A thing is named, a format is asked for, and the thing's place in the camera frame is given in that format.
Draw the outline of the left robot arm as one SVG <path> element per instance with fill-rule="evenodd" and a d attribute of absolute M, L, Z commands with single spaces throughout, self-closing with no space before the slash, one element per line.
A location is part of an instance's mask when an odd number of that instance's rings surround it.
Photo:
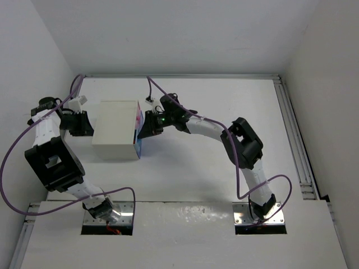
<path fill-rule="evenodd" d="M 58 99 L 42 98 L 31 110 L 29 124 L 35 124 L 35 141 L 25 151 L 25 159 L 50 192 L 67 193 L 80 199 L 83 208 L 94 219 L 114 224 L 121 217 L 109 195 L 85 178 L 85 169 L 70 149 L 61 131 L 74 137 L 94 134 L 88 114 L 81 109 L 86 98 L 81 96 L 69 108 L 58 106 Z"/>

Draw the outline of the pink drawer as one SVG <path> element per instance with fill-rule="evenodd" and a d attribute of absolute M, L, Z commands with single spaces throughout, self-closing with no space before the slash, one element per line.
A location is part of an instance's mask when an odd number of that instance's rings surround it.
<path fill-rule="evenodd" d="M 141 112 L 141 106 L 140 103 L 137 102 L 137 112 L 136 112 L 136 124 L 135 124 L 135 128 L 137 129 L 137 127 L 139 126 L 139 116 L 140 116 L 140 112 Z"/>

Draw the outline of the white drawer cabinet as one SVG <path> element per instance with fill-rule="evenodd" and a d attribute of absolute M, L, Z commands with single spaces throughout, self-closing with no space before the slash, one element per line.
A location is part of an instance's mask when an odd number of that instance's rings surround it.
<path fill-rule="evenodd" d="M 102 160 L 138 160 L 137 100 L 102 100 L 97 109 L 92 147 Z"/>

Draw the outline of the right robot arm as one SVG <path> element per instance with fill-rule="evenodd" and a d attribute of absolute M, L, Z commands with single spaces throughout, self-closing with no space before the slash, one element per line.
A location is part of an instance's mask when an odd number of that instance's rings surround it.
<path fill-rule="evenodd" d="M 230 161 L 238 164 L 252 191 L 249 202 L 253 213 L 260 220 L 265 219 L 276 198 L 265 185 L 266 176 L 261 162 L 263 143 L 246 119 L 239 117 L 225 129 L 218 123 L 196 117 L 195 110 L 185 111 L 178 106 L 176 94 L 164 95 L 159 100 L 148 96 L 146 102 L 151 109 L 145 112 L 144 124 L 137 136 L 139 139 L 160 135 L 165 127 L 173 126 L 180 132 L 203 135 L 221 142 Z"/>

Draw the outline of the light blue drawer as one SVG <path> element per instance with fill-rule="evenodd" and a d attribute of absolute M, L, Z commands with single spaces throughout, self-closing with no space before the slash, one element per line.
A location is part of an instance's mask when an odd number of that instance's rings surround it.
<path fill-rule="evenodd" d="M 136 143 L 134 144 L 134 149 L 137 153 L 138 159 L 141 158 L 141 147 L 142 147 L 142 140 L 141 139 L 137 139 Z"/>

